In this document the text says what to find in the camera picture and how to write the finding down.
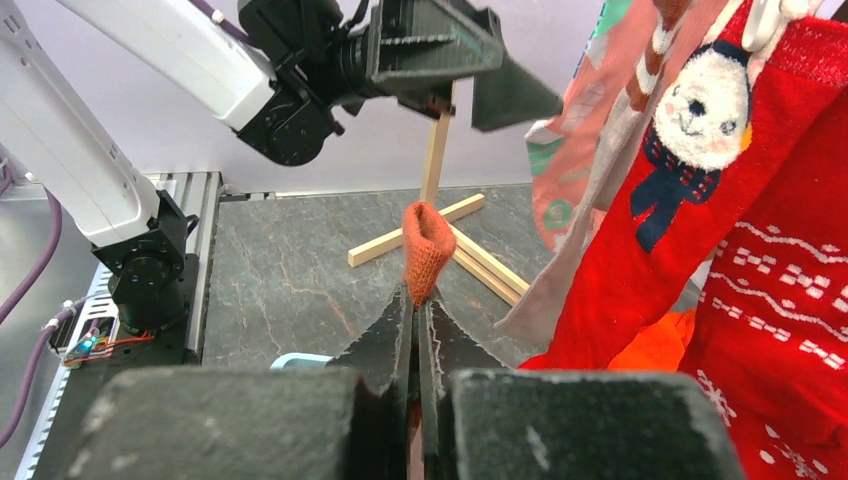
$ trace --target pink patterned fabric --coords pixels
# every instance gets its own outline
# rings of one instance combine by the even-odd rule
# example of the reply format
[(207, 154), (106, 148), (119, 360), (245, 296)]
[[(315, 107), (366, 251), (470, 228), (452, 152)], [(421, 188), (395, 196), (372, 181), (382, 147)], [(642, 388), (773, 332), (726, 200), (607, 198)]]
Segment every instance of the pink patterned fabric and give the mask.
[[(608, 0), (607, 4), (621, 1)], [(664, 89), (674, 80), (726, 3), (726, 0), (701, 0), (692, 7), (678, 38), (694, 36), (696, 40), (690, 42), (693, 43), (691, 48), (673, 49), (659, 88)], [(534, 125), (526, 136), (534, 173), (534, 218), (542, 239), (551, 249), (557, 247), (557, 237), (571, 227), (573, 209), (586, 193), (593, 165), (618, 161), (618, 158), (595, 158), (596, 146), (613, 102), (633, 76), (656, 24), (653, 2), (632, 0), (618, 23), (590, 40), (586, 55), (565, 93), (563, 115)], [(634, 135), (643, 133), (644, 126)], [(619, 157), (632, 159), (634, 155), (635, 150), (624, 149)], [(593, 217), (596, 229), (603, 214), (595, 210)]]
[[(637, 27), (627, 22), (628, 16), (635, 15), (634, 12), (637, 10), (647, 9), (654, 16), (654, 19), (649, 23), (650, 28), (654, 28), (657, 25), (657, 9), (654, 8), (653, 3), (653, 1), (633, 0), (630, 10), (622, 16), (621, 22), (615, 26), (617, 28), (624, 25), (622, 28), (625, 31), (629, 26), (633, 31), (628, 31), (629, 35), (618, 37), (617, 40), (614, 36), (611, 37), (612, 40), (608, 39), (607, 41), (606, 49), (613, 52), (622, 45), (636, 43), (634, 41), (637, 36), (636, 31), (641, 31), (646, 27)], [(531, 160), (534, 159), (531, 146), (541, 149), (541, 145), (539, 145), (541, 143), (557, 147), (553, 155), (556, 157), (555, 161), (551, 161), (549, 164), (541, 162), (545, 168), (540, 168), (538, 164), (531, 163), (536, 176), (540, 177), (534, 182), (533, 207), (537, 224), (540, 227), (541, 236), (549, 247), (555, 249), (556, 254), (539, 273), (530, 288), (522, 295), (519, 303), (503, 320), (495, 324), (495, 328), (499, 332), (536, 344), (550, 342), (559, 313), (562, 311), (565, 298), (571, 288), (574, 273), (580, 264), (582, 247), (593, 233), (593, 217), (595, 217), (594, 220), (597, 224), (597, 211), (593, 212), (592, 209), (606, 210), (609, 208), (612, 199), (633, 164), (633, 159), (636, 157), (636, 152), (651, 117), (650, 114), (646, 115), (639, 112), (653, 112), (666, 86), (677, 77), (687, 57), (701, 45), (705, 35), (727, 3), (727, 0), (698, 0), (691, 7), (676, 35), (672, 37), (670, 50), (664, 50), (667, 52), (663, 55), (666, 63), (664, 69), (661, 68), (659, 72), (662, 78), (656, 83), (656, 88), (651, 88), (654, 94), (647, 99), (647, 105), (644, 105), (644, 108), (639, 108), (638, 111), (630, 108), (632, 106), (631, 100), (635, 97), (631, 96), (630, 91), (625, 92), (622, 86), (615, 92), (615, 95), (621, 98), (616, 99), (610, 109), (616, 113), (604, 113), (609, 118), (602, 120), (606, 121), (602, 128), (603, 134), (596, 131), (594, 138), (586, 135), (582, 137), (582, 141), (577, 138), (572, 139), (572, 135), (569, 134), (569, 137), (560, 139), (562, 140), (561, 145), (557, 145), (556, 139), (551, 138), (556, 137), (558, 133), (547, 128), (537, 129), (528, 136), (533, 137), (528, 138), (528, 151), (531, 153)], [(646, 40), (639, 43), (640, 53), (638, 56), (641, 58), (645, 53), (645, 47), (649, 46), (651, 42)], [(592, 52), (592, 48), (592, 45), (590, 45), (587, 56)], [(646, 56), (645, 64), (655, 64), (656, 60), (655, 57)], [(637, 61), (639, 59), (634, 60), (631, 63), (631, 68), (627, 70), (628, 79), (636, 71), (633, 67), (635, 67)], [(642, 107), (641, 103), (644, 103), (644, 101), (644, 92), (639, 92), (640, 107)], [(580, 167), (590, 170), (588, 179), (575, 180), (574, 177), (566, 175), (567, 172), (574, 172), (579, 170)], [(577, 195), (580, 198), (572, 200), (576, 204), (569, 203), (568, 200), (557, 193), (562, 191), (561, 183), (574, 184), (577, 182), (579, 182)], [(571, 214), (572, 206), (574, 207), (573, 218), (571, 215), (561, 215), (558, 219), (552, 218), (557, 211), (567, 211)]]

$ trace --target wooden stick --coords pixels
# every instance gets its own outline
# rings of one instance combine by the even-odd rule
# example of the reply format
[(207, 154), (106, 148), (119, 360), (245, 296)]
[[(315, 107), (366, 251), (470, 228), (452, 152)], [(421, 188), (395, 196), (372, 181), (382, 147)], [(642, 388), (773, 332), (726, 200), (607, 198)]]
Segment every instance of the wooden stick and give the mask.
[(456, 263), (460, 264), (462, 268), (468, 270), (472, 275), (474, 275), (477, 280), (480, 280), (483, 285), (489, 287), (490, 290), (495, 292), (499, 297), (503, 299), (506, 303), (511, 306), (515, 306), (518, 303), (518, 300), (521, 299), (521, 295), (515, 293), (511, 288), (507, 287), (503, 284), (497, 277), (495, 277), (492, 273), (486, 270), (484, 267), (479, 265), (471, 256), (465, 253), (462, 249), (457, 249), (453, 254), (453, 259), (456, 260)]
[(430, 141), (427, 142), (427, 158), (424, 160), (424, 176), (418, 197), (419, 200), (430, 205), (435, 205), (439, 197), (439, 180), (442, 178), (448, 127), (450, 127), (450, 114), (447, 113), (443, 113), (439, 121), (433, 122), (433, 126), (430, 127)]
[(471, 258), (473, 258), (480, 266), (493, 274), (498, 280), (514, 291), (518, 296), (524, 295), (524, 292), (530, 288), (530, 285), (516, 275), (506, 265), (498, 261), (489, 252), (478, 245), (474, 240), (468, 238), (467, 235), (460, 232), (458, 228), (451, 225), (453, 234), (456, 236), (456, 244), (460, 250), (463, 250)]
[[(478, 193), (439, 210), (439, 213), (448, 222), (453, 222), (483, 208), (484, 200), (485, 197), (483, 194)], [(369, 260), (373, 260), (386, 252), (390, 252), (395, 248), (398, 248), (402, 243), (403, 237), (401, 236), (400, 229), (392, 230), (391, 232), (377, 237), (370, 242), (363, 243), (358, 247), (348, 250), (347, 263), (351, 267), (358, 267)]]

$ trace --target marble table surface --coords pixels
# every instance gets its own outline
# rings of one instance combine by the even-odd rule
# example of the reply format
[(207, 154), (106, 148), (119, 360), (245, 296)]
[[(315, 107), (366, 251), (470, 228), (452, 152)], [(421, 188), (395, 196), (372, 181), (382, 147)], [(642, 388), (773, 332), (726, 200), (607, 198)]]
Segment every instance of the marble table surface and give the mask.
[[(550, 260), (528, 185), (445, 189), (440, 208), (475, 193), (485, 206), (454, 223), (530, 282)], [(335, 355), (385, 305), (403, 271), (396, 249), (351, 268), (347, 251), (400, 224), (417, 191), (291, 197), (221, 204), (203, 364), (268, 368), (290, 352)], [(439, 278), (452, 315), (501, 361), (535, 351), (492, 325), (509, 306), (453, 260)]]

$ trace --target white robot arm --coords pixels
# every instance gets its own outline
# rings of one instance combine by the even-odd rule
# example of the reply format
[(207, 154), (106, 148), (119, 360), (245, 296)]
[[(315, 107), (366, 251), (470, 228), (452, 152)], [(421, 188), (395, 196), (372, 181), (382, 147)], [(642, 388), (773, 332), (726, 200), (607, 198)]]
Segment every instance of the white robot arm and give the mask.
[[(273, 96), (267, 60), (186, 1), (62, 0), (241, 130)], [(2, 143), (97, 247), (149, 230), (159, 198), (68, 84), (13, 0), (0, 1)]]
[[(356, 115), (396, 97), (437, 119), (451, 84), (474, 77), (472, 126), (490, 131), (559, 114), (562, 100), (512, 61), (491, 9), (466, 0), (238, 0), (246, 46), (188, 0), (57, 0), (182, 87), (273, 162), (314, 159)], [(0, 143), (50, 190), (113, 273), (109, 290), (132, 332), (179, 321), (188, 303), (188, 221), (138, 174), (62, 76), (14, 0), (0, 0)]]
[[(235, 131), (274, 95), (273, 71), (181, 0), (62, 2), (204, 103)], [(180, 321), (188, 221), (140, 175), (50, 60), (14, 0), (0, 0), (0, 143), (59, 200), (114, 274), (132, 332)]]

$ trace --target orange wire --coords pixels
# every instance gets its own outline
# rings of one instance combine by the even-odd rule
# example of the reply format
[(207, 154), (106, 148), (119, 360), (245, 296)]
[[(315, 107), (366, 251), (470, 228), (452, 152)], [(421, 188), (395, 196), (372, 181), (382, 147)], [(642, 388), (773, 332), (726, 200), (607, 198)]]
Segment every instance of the orange wire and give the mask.
[[(123, 340), (116, 340), (114, 342), (106, 343), (104, 345), (98, 345), (98, 346), (94, 347), (93, 349), (91, 349), (91, 352), (92, 353), (95, 353), (95, 352), (96, 353), (111, 353), (111, 350), (115, 347), (118, 347), (118, 346), (121, 346), (121, 345), (132, 345), (132, 344), (136, 344), (136, 343), (149, 342), (149, 341), (153, 340), (153, 338), (154, 338), (153, 335), (148, 335), (147, 333), (145, 333), (141, 337), (125, 338)], [(68, 362), (64, 362), (64, 365), (66, 367), (70, 367), (71, 365), (78, 365), (80, 363), (89, 362), (89, 361), (92, 361), (92, 360), (101, 360), (103, 358), (108, 358), (108, 356), (102, 355), (102, 356), (97, 356), (97, 357), (77, 358), (77, 359), (74, 359), (74, 360), (70, 360)]]

